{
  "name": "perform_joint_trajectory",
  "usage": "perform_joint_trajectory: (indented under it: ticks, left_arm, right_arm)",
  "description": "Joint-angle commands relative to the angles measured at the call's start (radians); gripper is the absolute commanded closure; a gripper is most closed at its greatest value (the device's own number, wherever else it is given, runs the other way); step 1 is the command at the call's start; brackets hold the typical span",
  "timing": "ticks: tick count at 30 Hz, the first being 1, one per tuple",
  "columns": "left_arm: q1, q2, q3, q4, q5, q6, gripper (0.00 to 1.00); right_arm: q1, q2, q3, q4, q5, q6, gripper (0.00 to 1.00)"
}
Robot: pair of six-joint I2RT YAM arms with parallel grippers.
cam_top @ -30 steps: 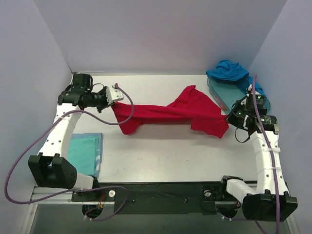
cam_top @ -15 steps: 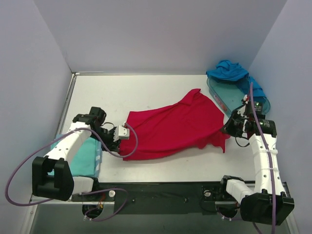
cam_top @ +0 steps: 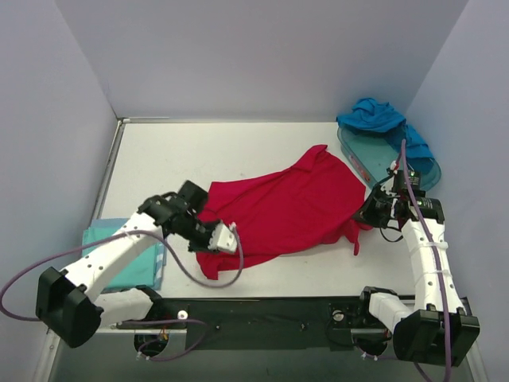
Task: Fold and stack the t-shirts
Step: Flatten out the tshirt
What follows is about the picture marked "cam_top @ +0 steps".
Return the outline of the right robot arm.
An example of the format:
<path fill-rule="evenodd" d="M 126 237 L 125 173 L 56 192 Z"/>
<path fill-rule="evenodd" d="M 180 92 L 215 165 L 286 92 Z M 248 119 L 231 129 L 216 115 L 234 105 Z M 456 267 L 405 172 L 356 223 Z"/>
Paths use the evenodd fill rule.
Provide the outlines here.
<path fill-rule="evenodd" d="M 426 197 L 418 172 L 406 177 L 399 170 L 375 185 L 354 219 L 379 229 L 395 221 L 409 251 L 414 279 L 413 307 L 393 290 L 365 287 L 355 306 L 358 322 L 381 322 L 401 361 L 459 366 L 480 334 L 480 323 L 468 312 L 453 282 L 441 202 Z"/>

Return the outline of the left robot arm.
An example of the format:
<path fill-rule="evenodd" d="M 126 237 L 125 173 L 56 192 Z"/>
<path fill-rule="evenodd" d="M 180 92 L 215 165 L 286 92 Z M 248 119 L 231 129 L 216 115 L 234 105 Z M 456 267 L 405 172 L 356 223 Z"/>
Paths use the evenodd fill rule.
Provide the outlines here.
<path fill-rule="evenodd" d="M 97 329 L 128 321 L 146 328 L 161 323 L 160 296 L 148 286 L 105 293 L 111 280 L 157 242 L 170 235 L 186 239 L 192 251 L 233 254 L 238 242 L 221 220 L 198 218 L 208 194 L 186 181 L 178 192 L 147 198 L 111 237 L 83 258 L 58 271 L 44 271 L 37 288 L 36 316 L 69 347 L 87 342 Z"/>

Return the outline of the red polo shirt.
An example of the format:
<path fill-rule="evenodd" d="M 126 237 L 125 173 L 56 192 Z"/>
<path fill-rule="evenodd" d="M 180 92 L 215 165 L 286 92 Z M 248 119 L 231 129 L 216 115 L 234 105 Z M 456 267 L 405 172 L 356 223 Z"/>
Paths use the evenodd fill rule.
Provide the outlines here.
<path fill-rule="evenodd" d="M 202 220 L 234 223 L 244 257 L 199 252 L 207 279 L 221 271 L 253 267 L 346 238 L 360 252 L 359 234 L 368 228 L 354 220 L 366 187 L 326 145 L 309 148 L 291 167 L 261 177 L 214 181 Z"/>

